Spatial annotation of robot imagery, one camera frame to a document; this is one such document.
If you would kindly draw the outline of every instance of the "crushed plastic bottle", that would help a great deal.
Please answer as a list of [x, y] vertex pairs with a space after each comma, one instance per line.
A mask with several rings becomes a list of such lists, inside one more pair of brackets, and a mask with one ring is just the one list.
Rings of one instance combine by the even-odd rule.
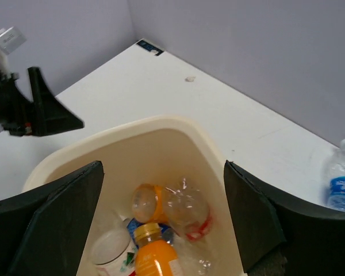
[[324, 177], [330, 188], [328, 206], [345, 211], [345, 139], [326, 163]]
[[170, 226], [186, 241], [185, 246], [182, 240], [176, 244], [177, 251], [194, 260], [191, 263], [198, 267], [198, 275], [209, 275], [214, 260], [214, 247], [208, 238], [213, 217], [206, 199], [191, 181], [182, 178], [177, 186], [165, 188], [162, 203]]

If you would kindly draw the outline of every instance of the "plastic bottle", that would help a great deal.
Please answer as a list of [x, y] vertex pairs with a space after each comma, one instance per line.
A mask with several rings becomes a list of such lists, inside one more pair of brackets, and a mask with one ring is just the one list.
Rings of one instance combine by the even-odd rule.
[[170, 226], [183, 238], [176, 244], [174, 242], [178, 253], [189, 256], [198, 275], [209, 275], [216, 252], [209, 238], [213, 217], [202, 193], [191, 181], [182, 178], [176, 187], [164, 190], [163, 209]]
[[327, 162], [324, 175], [330, 188], [328, 206], [345, 211], [345, 139]]
[[132, 212], [140, 223], [166, 223], [162, 208], [163, 188], [157, 185], [142, 184], [133, 193]]
[[138, 227], [134, 236], [139, 246], [136, 257], [137, 276], [183, 276], [178, 255], [162, 239], [157, 223]]
[[90, 251], [90, 260], [98, 275], [134, 275], [137, 248], [120, 216], [112, 210], [96, 213], [91, 230], [97, 238]]
[[[133, 241], [136, 242], [134, 239], [134, 231], [139, 226], [142, 226], [143, 223], [140, 223], [135, 218], [126, 218], [122, 223], [124, 227], [128, 230]], [[171, 227], [169, 227], [166, 224], [159, 223], [159, 226], [162, 233], [162, 239], [166, 241], [168, 244], [172, 245], [174, 242], [174, 231], [171, 229]]]
[[164, 189], [163, 210], [179, 236], [196, 242], [210, 232], [213, 219], [202, 193], [188, 183], [182, 178], [177, 187]]

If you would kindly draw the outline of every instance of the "orange juice bottle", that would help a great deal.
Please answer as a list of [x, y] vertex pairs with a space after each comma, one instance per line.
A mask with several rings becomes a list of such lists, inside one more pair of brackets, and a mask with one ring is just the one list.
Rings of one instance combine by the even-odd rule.
[[139, 251], [136, 258], [137, 276], [183, 276], [178, 255], [161, 238], [160, 226], [147, 223], [134, 231]]

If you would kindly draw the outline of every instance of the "gray wall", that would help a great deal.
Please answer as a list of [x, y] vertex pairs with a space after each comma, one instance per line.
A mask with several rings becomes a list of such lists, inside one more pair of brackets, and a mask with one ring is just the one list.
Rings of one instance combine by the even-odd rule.
[[129, 4], [138, 37], [332, 143], [345, 137], [345, 0]]
[[127, 0], [0, 0], [0, 28], [14, 25], [28, 40], [10, 69], [28, 97], [27, 67], [41, 67], [58, 94], [136, 40]]

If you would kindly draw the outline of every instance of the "cream plastic bin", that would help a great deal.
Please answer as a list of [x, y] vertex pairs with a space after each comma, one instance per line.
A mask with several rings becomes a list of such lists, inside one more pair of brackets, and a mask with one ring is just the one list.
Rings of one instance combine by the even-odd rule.
[[[94, 160], [102, 162], [105, 172], [96, 213], [113, 209], [132, 217], [132, 192], [139, 184], [168, 185], [181, 176], [194, 179], [214, 215], [215, 227], [210, 236], [220, 262], [213, 275], [245, 275], [224, 190], [225, 159], [195, 123], [178, 117], [155, 117], [103, 131], [44, 159], [29, 176], [23, 191], [56, 180]], [[97, 275], [88, 261], [94, 236], [91, 227], [78, 276]]]

